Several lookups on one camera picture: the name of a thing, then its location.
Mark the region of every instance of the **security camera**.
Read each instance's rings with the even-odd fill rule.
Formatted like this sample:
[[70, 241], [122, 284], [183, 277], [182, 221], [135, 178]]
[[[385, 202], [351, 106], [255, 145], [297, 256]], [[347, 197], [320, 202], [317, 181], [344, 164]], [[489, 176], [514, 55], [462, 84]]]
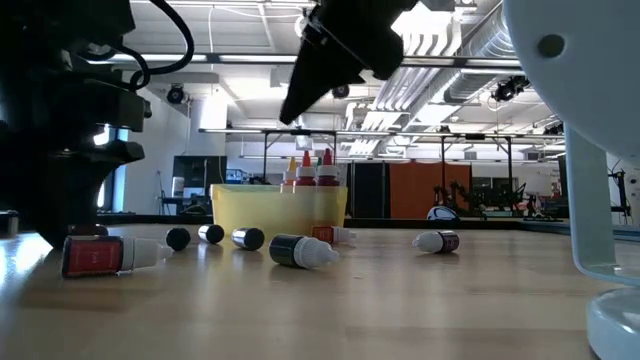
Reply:
[[331, 90], [331, 94], [335, 99], [344, 99], [349, 96], [349, 85], [338, 86]]
[[167, 101], [173, 105], [180, 105], [189, 101], [189, 95], [184, 92], [184, 84], [172, 84], [171, 89], [167, 92]]

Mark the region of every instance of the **red label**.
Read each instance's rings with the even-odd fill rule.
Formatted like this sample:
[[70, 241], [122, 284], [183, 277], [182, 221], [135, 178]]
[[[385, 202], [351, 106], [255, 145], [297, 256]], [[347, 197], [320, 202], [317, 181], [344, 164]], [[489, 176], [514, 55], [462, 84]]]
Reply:
[[122, 243], [78, 240], [69, 247], [67, 276], [113, 274], [120, 270]]
[[333, 244], [333, 228], [331, 226], [314, 226], [311, 235], [320, 241]]

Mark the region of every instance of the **wooden table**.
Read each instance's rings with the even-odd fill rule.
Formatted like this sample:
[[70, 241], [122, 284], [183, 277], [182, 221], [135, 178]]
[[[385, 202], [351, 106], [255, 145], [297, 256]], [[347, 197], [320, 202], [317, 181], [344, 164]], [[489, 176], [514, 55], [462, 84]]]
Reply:
[[411, 248], [417, 231], [357, 233], [319, 271], [194, 236], [155, 268], [79, 280], [35, 235], [0, 241], [0, 359], [591, 358], [584, 308], [615, 286], [576, 270], [569, 238], [461, 231], [457, 254], [436, 256]]

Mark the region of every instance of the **white robot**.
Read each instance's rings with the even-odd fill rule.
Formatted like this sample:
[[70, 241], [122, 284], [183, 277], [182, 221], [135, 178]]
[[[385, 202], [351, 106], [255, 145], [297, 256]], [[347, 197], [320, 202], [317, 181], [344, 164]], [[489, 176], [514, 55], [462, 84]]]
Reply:
[[618, 264], [605, 151], [640, 164], [637, 0], [505, 0], [529, 80], [565, 122], [571, 240], [588, 276], [633, 286], [587, 308], [589, 343], [604, 360], [640, 358], [640, 264]]

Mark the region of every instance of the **dropper bottle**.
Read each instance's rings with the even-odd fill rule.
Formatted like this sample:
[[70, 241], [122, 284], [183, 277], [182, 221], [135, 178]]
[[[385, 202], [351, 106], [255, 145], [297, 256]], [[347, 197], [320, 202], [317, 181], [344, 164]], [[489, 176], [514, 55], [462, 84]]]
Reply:
[[282, 184], [280, 184], [281, 193], [293, 192], [293, 183], [296, 180], [296, 167], [296, 158], [292, 156], [291, 159], [289, 159], [289, 167], [283, 174]]
[[304, 152], [302, 157], [302, 166], [296, 170], [296, 180], [293, 185], [298, 186], [316, 186], [316, 169], [311, 166], [311, 157], [309, 151]]
[[331, 150], [324, 151], [322, 165], [318, 166], [318, 186], [340, 186], [338, 177], [338, 167], [333, 165]]

